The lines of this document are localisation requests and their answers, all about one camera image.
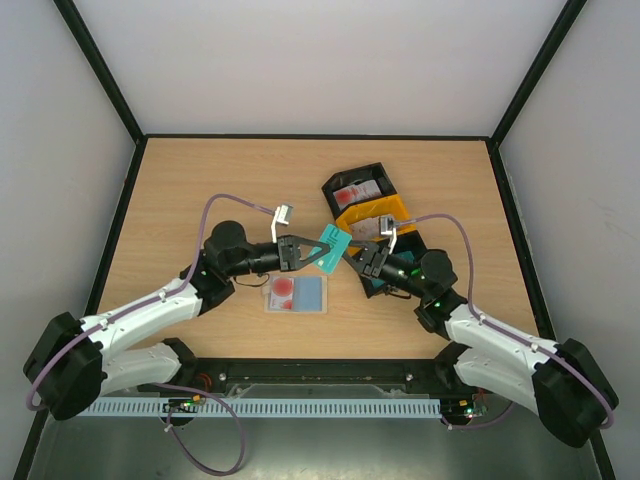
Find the wooden tabletop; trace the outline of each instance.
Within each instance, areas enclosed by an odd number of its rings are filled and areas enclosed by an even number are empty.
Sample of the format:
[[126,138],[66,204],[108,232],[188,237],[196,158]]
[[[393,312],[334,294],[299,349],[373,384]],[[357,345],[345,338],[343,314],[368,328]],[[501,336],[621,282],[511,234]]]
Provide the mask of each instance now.
[[[321,186],[338,171],[382,162],[413,216],[447,212],[468,230],[476,262],[474,303],[536,333],[485,144],[474,141],[150,139],[107,279],[100,310],[167,283],[191,261],[207,199],[231,193],[275,208],[294,205],[287,233],[317,239],[333,222]],[[244,225],[250,242],[270,239],[271,218],[229,200],[218,222]],[[468,264],[459,232],[446,220],[419,225],[432,248],[447,250],[466,296]],[[321,275],[309,266],[300,275]],[[417,299],[367,299],[341,262],[328,279],[326,314],[265,313],[260,289],[236,293],[209,313],[167,328],[144,345],[179,337],[200,357],[433,358],[446,341],[416,320]]]

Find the teal card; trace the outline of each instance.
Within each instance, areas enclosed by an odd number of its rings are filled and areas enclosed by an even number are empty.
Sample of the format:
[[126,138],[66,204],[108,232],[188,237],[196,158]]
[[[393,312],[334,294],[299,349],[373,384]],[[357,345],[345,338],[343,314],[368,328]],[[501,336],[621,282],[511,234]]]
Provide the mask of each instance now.
[[[338,263],[340,263],[342,254],[349,246],[351,235],[347,232],[343,232],[335,225],[329,224],[327,225],[327,228],[324,229],[324,232],[322,232],[322,236],[319,241],[328,244],[331,250],[325,256],[320,257],[313,263],[324,273],[330,275],[336,269]],[[314,247],[314,249],[311,250],[310,255],[313,255],[318,250],[320,250],[318,247]]]

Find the gray wall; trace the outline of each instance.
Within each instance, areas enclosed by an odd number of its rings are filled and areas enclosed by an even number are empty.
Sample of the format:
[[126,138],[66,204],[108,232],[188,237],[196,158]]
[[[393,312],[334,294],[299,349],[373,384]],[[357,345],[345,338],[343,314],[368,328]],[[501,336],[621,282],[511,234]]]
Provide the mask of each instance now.
[[490,135],[565,0],[77,0],[146,132]]
[[53,2],[0,2],[0,478],[33,413],[22,365],[88,298],[133,144]]
[[502,147],[559,337],[621,398],[619,478],[640,445],[640,2],[590,1]]

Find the gray floor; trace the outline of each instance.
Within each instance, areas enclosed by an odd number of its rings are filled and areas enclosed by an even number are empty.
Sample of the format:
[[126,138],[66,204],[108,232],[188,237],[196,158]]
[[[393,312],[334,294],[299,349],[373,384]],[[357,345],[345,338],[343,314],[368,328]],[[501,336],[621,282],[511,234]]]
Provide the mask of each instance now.
[[[449,432],[437,420],[245,419],[241,479],[597,479],[591,450],[556,441],[517,408],[504,423]],[[218,469],[235,461],[230,419],[200,418],[181,436]],[[204,479],[155,418],[76,417],[51,422],[30,479]]]

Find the robotic arm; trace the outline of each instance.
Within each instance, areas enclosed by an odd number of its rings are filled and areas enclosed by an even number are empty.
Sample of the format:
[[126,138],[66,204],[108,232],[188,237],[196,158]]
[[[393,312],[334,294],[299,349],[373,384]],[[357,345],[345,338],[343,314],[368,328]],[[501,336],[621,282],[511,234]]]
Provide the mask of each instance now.
[[573,339],[559,344],[528,335],[480,311],[453,290],[457,276],[445,251],[428,250],[415,263],[393,255],[396,227],[382,217],[380,232],[391,237],[389,245],[351,242],[361,250],[343,258],[359,275],[420,299],[414,310],[420,324],[452,341],[436,357],[443,383],[499,394],[538,415],[564,443],[584,445],[618,405],[587,348]]
[[[197,262],[159,290],[99,315],[76,320],[67,312],[52,319],[24,373],[35,383],[46,369],[37,392],[54,418],[71,418],[98,396],[123,388],[153,382],[186,384],[195,357],[179,340],[127,349],[163,328],[216,308],[234,293],[233,277],[300,270],[327,254],[327,244],[295,235],[276,236],[276,225],[289,223],[291,208],[276,209],[271,242],[251,244],[238,222],[219,223],[205,240]],[[319,251],[301,258],[302,245],[319,247]],[[80,336],[86,338],[51,366],[51,359]]]

